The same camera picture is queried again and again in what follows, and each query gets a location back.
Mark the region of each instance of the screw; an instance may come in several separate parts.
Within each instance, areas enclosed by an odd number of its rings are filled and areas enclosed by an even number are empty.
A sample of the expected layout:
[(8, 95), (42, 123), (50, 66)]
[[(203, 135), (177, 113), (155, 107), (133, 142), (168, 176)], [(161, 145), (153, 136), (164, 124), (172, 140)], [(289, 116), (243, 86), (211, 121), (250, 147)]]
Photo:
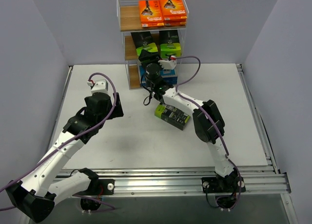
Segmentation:
[(206, 182), (203, 182), (203, 187), (204, 188), (209, 188), (209, 183), (206, 181)]
[(112, 191), (114, 189), (114, 184), (108, 184), (107, 190)]
[[(239, 181), (237, 182), (237, 184), (239, 186)], [(242, 187), (244, 187), (244, 186), (245, 186), (245, 183), (244, 183), (244, 181), (242, 181)]]

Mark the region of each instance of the tabletop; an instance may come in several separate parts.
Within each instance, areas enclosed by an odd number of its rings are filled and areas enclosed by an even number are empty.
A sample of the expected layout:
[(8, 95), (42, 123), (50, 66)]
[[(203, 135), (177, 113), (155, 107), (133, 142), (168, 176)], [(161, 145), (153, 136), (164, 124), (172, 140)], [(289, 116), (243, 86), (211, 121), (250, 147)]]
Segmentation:
[[(197, 64), (178, 68), (179, 82), (191, 77)], [(56, 126), (54, 140), (67, 120), (85, 106), (90, 96), (86, 81), (101, 72), (113, 81), (124, 112), (121, 118), (106, 121), (99, 133), (80, 149), (65, 169), (100, 168), (185, 168), (213, 167), (207, 145), (195, 134), (192, 119), (183, 131), (154, 116), (159, 104), (143, 105), (148, 93), (129, 90), (124, 65), (75, 65)], [(185, 94), (213, 100), (225, 121), (224, 140), (237, 166), (267, 165), (264, 150), (235, 64), (202, 64), (197, 76), (179, 87)]]

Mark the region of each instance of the wooden shelf board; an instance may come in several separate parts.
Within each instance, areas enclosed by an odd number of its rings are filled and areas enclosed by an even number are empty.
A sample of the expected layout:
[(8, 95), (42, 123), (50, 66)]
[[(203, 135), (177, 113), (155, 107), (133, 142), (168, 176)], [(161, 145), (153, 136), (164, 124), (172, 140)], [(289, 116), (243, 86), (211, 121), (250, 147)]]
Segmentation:
[(122, 32), (183, 29), (185, 27), (186, 25), (148, 27), (148, 28), (142, 27), (138, 6), (121, 6), (120, 7), (120, 30)]
[(137, 65), (129, 66), (129, 77), (130, 77), (130, 89), (141, 88), (140, 80), (138, 77)]
[[(158, 51), (160, 51), (159, 47), (159, 34), (152, 34), (153, 40), (156, 43)], [(125, 60), (136, 60), (138, 59), (137, 50), (135, 44), (132, 40), (132, 36), (125, 36)]]

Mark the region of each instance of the green and black box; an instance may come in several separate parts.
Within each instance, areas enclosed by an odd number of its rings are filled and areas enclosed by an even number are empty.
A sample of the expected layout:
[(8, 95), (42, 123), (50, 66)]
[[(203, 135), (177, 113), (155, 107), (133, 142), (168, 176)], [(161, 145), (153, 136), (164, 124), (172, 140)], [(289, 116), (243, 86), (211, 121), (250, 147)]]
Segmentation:
[(182, 110), (170, 105), (159, 104), (155, 110), (155, 116), (167, 123), (183, 130), (190, 119), (190, 116)]
[(159, 31), (160, 56), (166, 59), (169, 56), (181, 56), (181, 45), (177, 30)]
[(131, 33), (131, 36), (136, 47), (137, 56), (140, 56), (142, 50), (158, 52), (157, 46), (150, 32)]

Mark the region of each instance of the gray floor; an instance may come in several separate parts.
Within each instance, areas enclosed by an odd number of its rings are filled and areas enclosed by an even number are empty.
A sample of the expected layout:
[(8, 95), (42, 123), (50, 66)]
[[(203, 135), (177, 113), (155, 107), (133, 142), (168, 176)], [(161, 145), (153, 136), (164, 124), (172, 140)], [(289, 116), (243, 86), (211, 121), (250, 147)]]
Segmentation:
[(280, 195), (245, 195), (229, 212), (211, 208), (202, 197), (107, 199), (117, 210), (82, 215), (79, 199), (58, 204), (42, 224), (288, 224)]

